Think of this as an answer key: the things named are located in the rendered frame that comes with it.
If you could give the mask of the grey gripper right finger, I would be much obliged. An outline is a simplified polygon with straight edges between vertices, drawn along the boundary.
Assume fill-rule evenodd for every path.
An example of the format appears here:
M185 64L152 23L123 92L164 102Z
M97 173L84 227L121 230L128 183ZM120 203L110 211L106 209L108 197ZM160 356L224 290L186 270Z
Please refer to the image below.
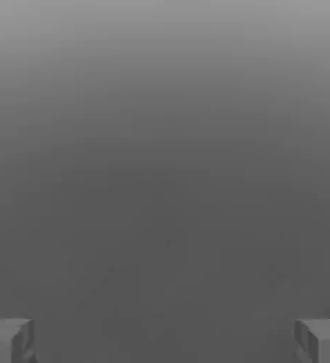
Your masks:
M330 318L297 319L293 336L299 363L330 363Z

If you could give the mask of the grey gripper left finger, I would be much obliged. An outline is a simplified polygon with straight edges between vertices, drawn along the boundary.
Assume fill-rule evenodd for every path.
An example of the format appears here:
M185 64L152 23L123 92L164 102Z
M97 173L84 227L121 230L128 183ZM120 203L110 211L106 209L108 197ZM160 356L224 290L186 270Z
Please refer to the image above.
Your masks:
M37 363L33 319L0 318L0 363Z

